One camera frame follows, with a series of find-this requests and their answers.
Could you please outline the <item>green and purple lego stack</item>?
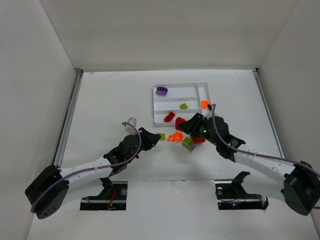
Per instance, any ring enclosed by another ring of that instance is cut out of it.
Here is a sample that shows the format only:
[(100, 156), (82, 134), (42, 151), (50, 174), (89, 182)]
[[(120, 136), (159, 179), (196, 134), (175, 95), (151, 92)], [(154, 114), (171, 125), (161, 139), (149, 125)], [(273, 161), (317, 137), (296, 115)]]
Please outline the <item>green and purple lego stack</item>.
[(189, 152), (193, 152), (194, 149), (196, 148), (196, 144), (190, 137), (185, 137), (182, 141), (182, 146), (187, 149)]

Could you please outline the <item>orange round lego piece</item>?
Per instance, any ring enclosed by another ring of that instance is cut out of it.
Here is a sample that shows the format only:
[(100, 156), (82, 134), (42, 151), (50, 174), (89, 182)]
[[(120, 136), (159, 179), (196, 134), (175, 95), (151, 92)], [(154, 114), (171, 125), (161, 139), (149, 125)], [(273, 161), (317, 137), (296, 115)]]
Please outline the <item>orange round lego piece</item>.
[(206, 101), (206, 100), (202, 100), (201, 101), (201, 108), (204, 110), (204, 109), (206, 109), (207, 107), (208, 107), (208, 105), (209, 105), (209, 102), (208, 101)]

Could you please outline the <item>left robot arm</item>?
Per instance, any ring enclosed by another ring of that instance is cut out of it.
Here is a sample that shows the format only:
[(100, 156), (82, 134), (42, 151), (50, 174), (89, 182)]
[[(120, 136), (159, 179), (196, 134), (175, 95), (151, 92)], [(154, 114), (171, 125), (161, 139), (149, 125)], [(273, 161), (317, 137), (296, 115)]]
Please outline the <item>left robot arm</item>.
[(24, 191), (31, 213), (45, 219), (68, 202), (105, 193), (111, 188), (110, 177), (123, 172), (140, 152), (151, 150), (160, 139), (159, 134), (141, 127), (96, 160), (67, 168), (47, 166)]

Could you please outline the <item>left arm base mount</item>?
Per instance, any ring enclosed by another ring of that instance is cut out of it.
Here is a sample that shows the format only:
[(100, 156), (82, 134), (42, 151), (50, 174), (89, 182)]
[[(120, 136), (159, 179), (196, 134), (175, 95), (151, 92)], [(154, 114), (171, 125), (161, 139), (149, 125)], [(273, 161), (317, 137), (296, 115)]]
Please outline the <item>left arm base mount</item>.
[(127, 208), (128, 182), (105, 180), (98, 195), (81, 199), (80, 211), (125, 211)]

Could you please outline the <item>lime green square lego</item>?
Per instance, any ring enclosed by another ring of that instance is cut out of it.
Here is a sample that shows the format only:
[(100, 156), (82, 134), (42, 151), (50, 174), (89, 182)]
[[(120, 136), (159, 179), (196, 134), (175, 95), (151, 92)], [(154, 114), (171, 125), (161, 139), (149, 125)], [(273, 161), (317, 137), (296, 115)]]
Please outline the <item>lime green square lego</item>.
[(157, 133), (157, 135), (159, 135), (160, 137), (160, 141), (165, 141), (166, 140), (166, 135), (164, 133)]

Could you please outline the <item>purple round lego brick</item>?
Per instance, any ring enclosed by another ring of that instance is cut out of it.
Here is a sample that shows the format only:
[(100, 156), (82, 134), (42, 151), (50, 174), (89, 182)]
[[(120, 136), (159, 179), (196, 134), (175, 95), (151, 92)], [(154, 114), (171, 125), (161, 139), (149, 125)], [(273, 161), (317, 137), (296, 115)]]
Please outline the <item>purple round lego brick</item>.
[(155, 93), (159, 96), (166, 96), (168, 94), (168, 89), (164, 86), (158, 86)]

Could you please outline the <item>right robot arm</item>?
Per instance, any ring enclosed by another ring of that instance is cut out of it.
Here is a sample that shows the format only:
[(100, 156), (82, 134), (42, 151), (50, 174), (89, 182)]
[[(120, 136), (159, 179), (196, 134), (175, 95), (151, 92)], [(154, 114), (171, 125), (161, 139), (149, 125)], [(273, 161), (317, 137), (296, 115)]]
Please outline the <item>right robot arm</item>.
[(230, 134), (222, 117), (207, 118), (196, 113), (191, 119), (176, 124), (177, 128), (195, 138), (204, 138), (215, 146), (217, 153), (233, 163), (247, 166), (259, 173), (241, 171), (231, 181), (222, 200), (260, 195), (280, 200), (294, 212), (307, 216), (320, 199), (320, 178), (304, 162), (291, 163), (283, 159), (267, 158), (246, 142)]

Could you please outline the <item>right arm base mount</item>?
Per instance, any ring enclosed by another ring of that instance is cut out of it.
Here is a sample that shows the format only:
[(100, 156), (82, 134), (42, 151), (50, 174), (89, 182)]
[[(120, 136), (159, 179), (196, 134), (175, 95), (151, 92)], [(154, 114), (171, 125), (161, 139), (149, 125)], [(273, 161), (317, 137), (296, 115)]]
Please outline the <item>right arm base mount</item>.
[(242, 187), (247, 171), (240, 172), (234, 179), (218, 180), (215, 182), (215, 195), (219, 210), (263, 210), (269, 206), (269, 200), (259, 194), (247, 193)]

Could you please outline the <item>red rounded lego brick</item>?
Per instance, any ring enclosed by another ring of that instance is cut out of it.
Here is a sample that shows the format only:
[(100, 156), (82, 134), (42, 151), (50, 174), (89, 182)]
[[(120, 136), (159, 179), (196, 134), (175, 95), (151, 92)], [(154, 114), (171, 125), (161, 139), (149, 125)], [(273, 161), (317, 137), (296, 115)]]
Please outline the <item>red rounded lego brick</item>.
[(186, 120), (184, 119), (184, 118), (182, 118), (182, 117), (177, 117), (176, 119), (175, 119), (175, 129), (177, 130), (177, 131), (179, 131), (179, 132), (183, 132), (183, 130), (179, 127), (179, 125), (180, 124), (183, 124), (183, 123), (185, 123), (186, 122)]

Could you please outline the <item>orange flower lego piece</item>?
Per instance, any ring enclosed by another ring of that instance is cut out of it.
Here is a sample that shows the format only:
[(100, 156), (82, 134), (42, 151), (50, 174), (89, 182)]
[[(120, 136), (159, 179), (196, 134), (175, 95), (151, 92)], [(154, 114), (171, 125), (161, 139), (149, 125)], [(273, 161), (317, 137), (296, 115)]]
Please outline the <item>orange flower lego piece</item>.
[(168, 142), (182, 142), (184, 135), (181, 132), (175, 132), (167, 137)]

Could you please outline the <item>small red lego brick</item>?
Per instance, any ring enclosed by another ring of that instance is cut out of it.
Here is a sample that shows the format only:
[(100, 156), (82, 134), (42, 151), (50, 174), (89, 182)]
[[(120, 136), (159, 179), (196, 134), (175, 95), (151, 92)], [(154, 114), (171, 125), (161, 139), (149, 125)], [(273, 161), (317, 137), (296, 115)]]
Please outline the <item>small red lego brick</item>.
[(176, 114), (174, 112), (170, 112), (166, 117), (163, 119), (165, 123), (171, 122), (175, 118)]

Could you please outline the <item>small lime green lego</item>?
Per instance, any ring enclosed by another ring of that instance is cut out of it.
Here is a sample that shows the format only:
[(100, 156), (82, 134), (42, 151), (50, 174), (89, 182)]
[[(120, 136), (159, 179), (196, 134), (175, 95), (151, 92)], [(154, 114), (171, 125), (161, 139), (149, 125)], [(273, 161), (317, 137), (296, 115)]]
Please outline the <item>small lime green lego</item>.
[(179, 107), (180, 107), (181, 110), (187, 110), (188, 109), (188, 106), (185, 103), (181, 104)]

